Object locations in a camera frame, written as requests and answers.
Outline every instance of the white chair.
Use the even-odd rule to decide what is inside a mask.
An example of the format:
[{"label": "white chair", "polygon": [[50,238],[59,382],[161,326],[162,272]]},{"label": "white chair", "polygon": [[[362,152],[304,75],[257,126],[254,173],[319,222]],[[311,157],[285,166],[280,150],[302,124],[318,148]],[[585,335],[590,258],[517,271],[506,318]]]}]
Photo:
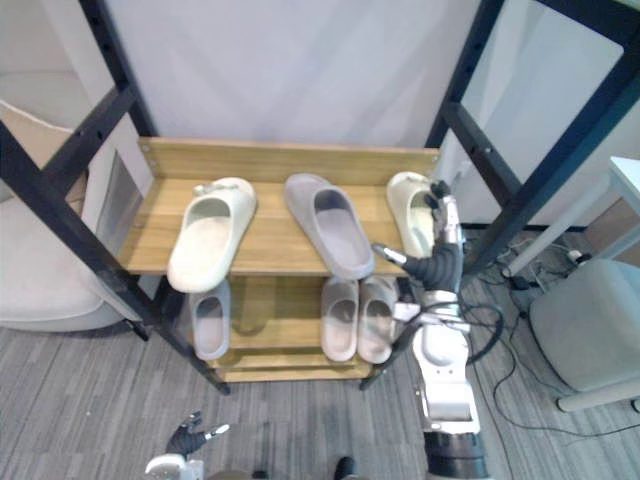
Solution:
[{"label": "white chair", "polygon": [[[19,79],[8,80],[0,78],[4,87],[0,96],[23,91],[19,85],[12,85]],[[37,101],[37,90],[29,98],[35,98],[32,101],[40,109],[38,113],[47,108],[77,112],[79,118],[73,119],[73,125],[77,125],[82,112],[89,111],[89,103],[79,82],[76,87],[65,85],[57,94],[48,88],[46,102]],[[69,135],[6,103],[0,108],[5,125],[41,166]],[[139,320],[20,199],[11,196],[6,185],[1,190],[0,326],[53,332],[101,328],[123,318]],[[72,190],[77,197],[83,188],[76,185]],[[69,196],[67,200],[72,200],[70,205],[80,209],[77,211],[85,224],[116,254],[142,196],[113,149],[103,148],[95,156],[89,165],[86,190],[80,196],[83,201]],[[151,292],[158,280],[143,277],[141,283]]]}]

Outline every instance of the gray chair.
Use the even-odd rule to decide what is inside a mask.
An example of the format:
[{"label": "gray chair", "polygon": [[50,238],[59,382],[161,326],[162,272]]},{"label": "gray chair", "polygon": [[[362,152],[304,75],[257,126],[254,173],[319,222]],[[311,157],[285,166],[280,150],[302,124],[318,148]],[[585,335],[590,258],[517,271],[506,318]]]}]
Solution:
[{"label": "gray chair", "polygon": [[595,259],[531,305],[531,325],[558,375],[580,393],[564,411],[640,397],[640,268]]}]

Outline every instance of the slide sandal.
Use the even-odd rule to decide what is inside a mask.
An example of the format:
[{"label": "slide sandal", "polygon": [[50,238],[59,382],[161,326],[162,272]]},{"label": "slide sandal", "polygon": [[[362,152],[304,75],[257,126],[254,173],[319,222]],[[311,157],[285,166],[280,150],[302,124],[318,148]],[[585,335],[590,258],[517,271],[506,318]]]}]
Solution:
[{"label": "slide sandal", "polygon": [[194,195],[167,267],[171,286],[186,293],[211,290],[227,276],[257,205],[242,178],[198,185]]},{"label": "slide sandal", "polygon": [[369,277],[360,284],[358,355],[369,363],[383,363],[391,355],[397,299],[393,278]]},{"label": "slide sandal", "polygon": [[333,275],[358,280],[373,271],[371,245],[346,193],[308,173],[291,175],[284,191],[289,211]]},{"label": "slide sandal", "polygon": [[229,348],[231,289],[223,280],[211,291],[189,295],[193,346],[198,358],[214,360]]},{"label": "slide sandal", "polygon": [[334,362],[346,362],[356,353],[358,339],[358,282],[332,277],[324,284],[322,351]]},{"label": "slide sandal", "polygon": [[387,183],[387,202],[396,221],[402,247],[411,256],[431,256],[433,216],[424,196],[431,192],[431,182],[414,172],[395,174]]}]

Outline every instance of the gray carpet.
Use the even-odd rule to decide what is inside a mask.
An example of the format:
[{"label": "gray carpet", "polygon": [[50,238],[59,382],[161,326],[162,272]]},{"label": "gray carpet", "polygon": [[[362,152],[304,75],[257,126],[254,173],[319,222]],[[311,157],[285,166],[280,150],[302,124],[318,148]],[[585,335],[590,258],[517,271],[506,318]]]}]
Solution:
[{"label": "gray carpet", "polygon": [[[565,241],[585,248],[581,235],[566,235]],[[557,250],[545,256],[549,270],[567,267]],[[556,278],[545,271],[538,276],[548,284]],[[494,277],[496,270],[483,276]],[[526,309],[539,294],[534,289],[511,299],[504,286],[478,279],[464,289],[469,303],[500,304],[510,326],[518,312],[513,301]],[[477,315],[486,322],[493,318],[489,311]],[[474,346],[488,335],[474,327]],[[526,320],[512,345],[541,380],[569,391],[541,356]],[[516,479],[640,478],[640,429],[579,439],[505,422],[491,389],[510,361],[499,344],[477,364],[477,376],[468,369],[495,478],[510,478],[507,455]],[[275,479],[329,479],[338,458],[350,454],[371,480],[421,479],[426,460],[412,388],[415,373],[405,356],[365,393],[354,381],[277,382],[235,384],[233,394],[222,397],[158,335],[145,344],[122,326],[84,334],[0,329],[0,478],[141,478],[175,426],[202,410],[205,423],[232,426],[200,454],[209,474],[264,468]],[[590,433],[640,422],[628,402],[561,413],[551,387],[520,367],[499,400],[508,415],[528,425]]]}]

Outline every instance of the wooden shelf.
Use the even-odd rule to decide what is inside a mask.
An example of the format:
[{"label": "wooden shelf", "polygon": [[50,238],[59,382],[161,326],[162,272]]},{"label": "wooden shelf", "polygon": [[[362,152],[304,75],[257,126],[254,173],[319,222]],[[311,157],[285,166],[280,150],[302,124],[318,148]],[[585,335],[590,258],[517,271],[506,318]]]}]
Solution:
[{"label": "wooden shelf", "polygon": [[371,372],[368,364],[344,368],[279,368],[248,370],[217,370],[218,375],[230,383],[274,382],[295,380],[349,380],[365,378]]},{"label": "wooden shelf", "polygon": [[347,368],[365,365],[354,356],[346,362],[332,362],[319,348],[230,350],[224,357],[208,362],[213,368],[253,370],[264,368]]},{"label": "wooden shelf", "polygon": [[[322,353],[320,295],[329,272],[289,213],[283,185],[296,172],[325,177],[349,195],[370,241],[399,246],[386,183],[399,171],[428,173],[438,151],[167,138],[140,144],[156,179],[120,252],[131,272],[165,273],[194,186],[236,176],[256,191],[258,209],[230,271],[229,351],[209,362],[220,377],[256,382],[369,375],[371,366],[357,355],[335,363]],[[402,274],[377,262],[377,274]],[[191,322],[183,315],[180,328],[189,336]]]},{"label": "wooden shelf", "polygon": [[[283,182],[297,171],[322,174],[344,188],[368,238],[399,246],[400,238],[386,203],[386,181],[402,169],[429,169],[437,152],[167,139],[145,139],[142,147],[154,172],[170,176],[156,178],[121,250],[120,261],[131,272],[148,274],[165,273],[193,187],[227,175],[252,182],[258,197],[258,209],[234,259],[232,275],[328,275],[285,204]],[[261,162],[268,167],[260,168]],[[377,261],[375,273],[400,274],[401,270]]]},{"label": "wooden shelf", "polygon": [[232,349],[320,348],[319,277],[236,277]]}]

